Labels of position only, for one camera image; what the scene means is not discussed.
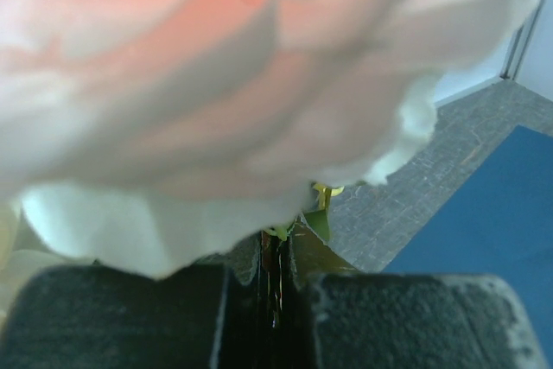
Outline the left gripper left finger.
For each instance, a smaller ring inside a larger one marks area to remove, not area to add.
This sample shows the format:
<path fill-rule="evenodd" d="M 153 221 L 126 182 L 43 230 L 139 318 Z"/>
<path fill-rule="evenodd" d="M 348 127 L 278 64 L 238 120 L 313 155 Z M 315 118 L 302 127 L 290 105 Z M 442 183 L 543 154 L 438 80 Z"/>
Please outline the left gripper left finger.
<path fill-rule="evenodd" d="M 259 238 L 154 281 L 101 265 L 26 283 L 1 333 L 4 368 L 252 368 Z"/>

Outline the pale pink flower stem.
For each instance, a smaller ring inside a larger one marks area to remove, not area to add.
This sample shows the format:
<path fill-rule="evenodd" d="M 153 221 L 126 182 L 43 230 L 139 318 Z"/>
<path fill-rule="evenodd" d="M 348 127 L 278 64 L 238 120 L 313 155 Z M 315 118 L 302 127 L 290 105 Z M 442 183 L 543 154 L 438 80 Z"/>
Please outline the pale pink flower stem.
<path fill-rule="evenodd" d="M 1 198 L 153 278 L 380 185 L 539 0 L 1 0 Z"/>

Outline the right aluminium frame post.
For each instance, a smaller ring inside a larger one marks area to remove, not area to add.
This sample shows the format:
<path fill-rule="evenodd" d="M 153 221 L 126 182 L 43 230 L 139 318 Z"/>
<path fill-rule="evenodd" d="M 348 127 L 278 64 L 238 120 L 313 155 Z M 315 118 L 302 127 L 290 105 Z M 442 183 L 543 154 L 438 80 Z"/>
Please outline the right aluminium frame post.
<path fill-rule="evenodd" d="M 539 0 L 538 6 L 512 37 L 507 54 L 505 55 L 504 66 L 500 73 L 501 79 L 515 80 L 518 77 L 545 1 Z"/>

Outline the blue wrapping paper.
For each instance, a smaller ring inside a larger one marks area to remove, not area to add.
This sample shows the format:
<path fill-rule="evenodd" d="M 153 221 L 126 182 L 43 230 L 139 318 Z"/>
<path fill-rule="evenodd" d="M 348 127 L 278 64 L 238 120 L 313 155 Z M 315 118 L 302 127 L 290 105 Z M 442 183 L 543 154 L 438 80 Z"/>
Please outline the blue wrapping paper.
<path fill-rule="evenodd" d="M 385 267 L 492 273 L 552 353 L 552 138 L 518 126 Z"/>

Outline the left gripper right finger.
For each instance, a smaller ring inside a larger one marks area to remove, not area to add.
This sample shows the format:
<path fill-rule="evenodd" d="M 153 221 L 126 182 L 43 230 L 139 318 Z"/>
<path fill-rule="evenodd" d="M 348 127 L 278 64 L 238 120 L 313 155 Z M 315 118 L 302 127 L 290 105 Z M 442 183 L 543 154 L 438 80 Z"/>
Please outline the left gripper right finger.
<path fill-rule="evenodd" d="M 545 368 L 523 303 L 478 274 L 364 273 L 302 220 L 288 242 L 294 368 Z"/>

